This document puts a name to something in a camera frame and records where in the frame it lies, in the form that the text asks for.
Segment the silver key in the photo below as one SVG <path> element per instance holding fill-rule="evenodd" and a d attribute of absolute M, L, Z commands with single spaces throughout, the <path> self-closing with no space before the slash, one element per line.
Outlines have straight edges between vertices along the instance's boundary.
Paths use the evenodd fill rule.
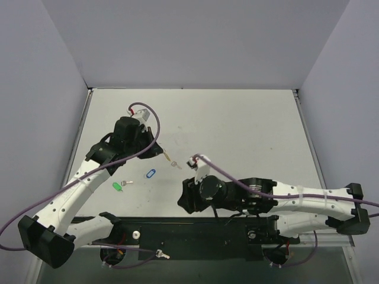
<path fill-rule="evenodd" d="M 156 251 L 156 257 L 165 257 L 167 259 L 170 258 L 170 256 L 168 256 L 167 254 L 164 254 L 162 250 L 157 250 Z"/>

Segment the gray wall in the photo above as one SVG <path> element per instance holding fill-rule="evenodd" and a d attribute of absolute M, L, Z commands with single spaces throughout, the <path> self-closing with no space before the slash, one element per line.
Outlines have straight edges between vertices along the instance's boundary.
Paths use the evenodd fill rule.
<path fill-rule="evenodd" d="M 379 1 L 351 0 L 301 87 L 329 188 L 361 183 L 379 201 Z M 369 208 L 378 212 L 379 208 Z M 355 237 L 365 283 L 377 283 L 379 220 Z"/>
<path fill-rule="evenodd" d="M 299 88 L 348 0 L 43 0 L 90 87 Z"/>
<path fill-rule="evenodd" d="M 2 1 L 0 38 L 3 225 L 59 188 L 87 90 L 40 0 Z M 17 223 L 1 243 L 21 246 Z M 29 252 L 0 251 L 0 282 L 23 283 L 30 257 Z"/>

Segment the green key tag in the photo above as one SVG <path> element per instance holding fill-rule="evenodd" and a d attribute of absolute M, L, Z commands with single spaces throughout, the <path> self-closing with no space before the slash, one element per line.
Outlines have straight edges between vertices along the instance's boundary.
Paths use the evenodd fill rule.
<path fill-rule="evenodd" d="M 121 185 L 119 185 L 117 182 L 114 182 L 112 184 L 113 188 L 117 191 L 123 191 L 123 187 Z"/>

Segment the gray floor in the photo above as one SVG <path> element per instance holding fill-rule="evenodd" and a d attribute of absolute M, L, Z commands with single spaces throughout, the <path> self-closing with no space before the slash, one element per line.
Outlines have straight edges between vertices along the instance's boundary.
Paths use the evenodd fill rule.
<path fill-rule="evenodd" d="M 294 248 L 293 260 L 305 258 L 311 248 Z M 123 265 L 134 263 L 128 253 Z M 43 264 L 38 284 L 60 283 L 352 283 L 342 248 L 322 247 L 306 264 L 288 269 L 270 268 L 267 261 L 152 261 L 140 267 L 115 270 L 101 267 L 98 248 L 82 248 L 61 268 Z"/>

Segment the metal frame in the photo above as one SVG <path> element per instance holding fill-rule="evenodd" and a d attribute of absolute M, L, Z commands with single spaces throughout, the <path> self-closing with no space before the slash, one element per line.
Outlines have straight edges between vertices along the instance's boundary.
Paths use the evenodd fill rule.
<path fill-rule="evenodd" d="M 82 134 L 82 130 L 83 130 L 83 127 L 84 127 L 86 115 L 88 113 L 89 105 L 90 105 L 90 102 L 91 102 L 91 99 L 92 99 L 92 93 L 93 93 L 93 90 L 90 89 L 89 92 L 88 92 L 87 100 L 85 102 L 85 107 L 83 109 L 81 121 L 79 123 L 78 132 L 77 132 L 77 135 L 76 135 L 76 138 L 75 138 L 75 142 L 74 142 L 74 145 L 73 145 L 73 148 L 72 148 L 72 152 L 71 152 L 70 159 L 69 159 L 69 162 L 68 162 L 67 170 L 66 170 L 66 173 L 65 173 L 64 178 L 63 178 L 62 186 L 69 179 L 69 174 L 70 174 L 70 171 L 71 171 L 71 168 L 72 168 L 72 165 L 73 165 L 73 160 L 75 158 L 76 150 L 78 148 L 79 140 L 80 140 L 80 137 L 81 137 L 81 134 Z M 321 167 L 320 167 L 320 164 L 319 164 L 319 160 L 317 158 L 317 154 L 316 154 L 316 151 L 314 149 L 314 145 L 312 143 L 312 140 L 311 140 L 310 135 L 309 135 L 308 128 L 306 126 L 306 122 L 305 122 L 305 119 L 304 119 L 304 114 L 303 114 L 302 109 L 301 109 L 301 103 L 300 103 L 300 100 L 299 100 L 299 97 L 298 97 L 298 90 L 293 91 L 293 93 L 294 93 L 294 99 L 295 99 L 295 102 L 296 102 L 298 113 L 300 115 L 300 119 L 301 119 L 301 122 L 303 124 L 304 132 L 306 134 L 306 138 L 307 138 L 310 150 L 311 150 L 311 155 L 312 155 L 312 158 L 313 158 L 313 161 L 314 161 L 314 165 L 316 167 L 316 172 L 317 172 L 317 175 L 319 177 L 320 184 L 321 184 L 322 188 L 326 188 L 326 184 L 325 184 L 325 180 L 324 180 L 324 177 L 323 177 L 323 174 L 322 174 L 322 170 L 321 170 Z M 361 274 L 359 272 L 359 266 L 358 266 L 358 263 L 357 263 L 357 260 L 356 260 L 356 257 L 355 257 L 354 250 L 351 247 L 351 246 L 354 245 L 354 242 L 352 241 L 352 238 L 350 238 L 349 241 L 344 241 L 343 245 L 341 245 L 341 238 L 339 237 L 337 239 L 338 236 L 336 236 L 336 238 L 332 238 L 333 240 L 331 240 L 331 237 L 330 237 L 331 234 L 327 234 L 327 236 L 325 236 L 325 235 L 323 236 L 323 234 L 319 234 L 318 236 L 319 236 L 319 245 L 320 246 L 335 246 L 336 243 L 338 243 L 339 246 L 343 247 L 343 252 L 345 254 L 346 262 L 347 262 L 347 265 L 348 265 L 348 268 L 349 268 L 349 272 L 351 274 L 351 278 L 352 278 L 353 282 L 354 283 L 362 283 Z M 312 246 L 313 243 L 314 243 L 314 237 L 313 237 L 313 235 L 302 234 L 301 235 L 301 243 L 298 246 Z M 40 274 L 41 265 L 42 264 L 43 264 L 43 262 L 40 259 L 38 259 L 37 257 L 33 256 L 31 264 L 30 264 L 30 267 L 29 267 L 29 270 L 28 270 L 28 273 L 27 273 L 27 277 L 25 279 L 25 283 L 27 283 L 27 284 L 29 284 L 29 283 L 30 284 L 37 283 L 38 276 Z"/>

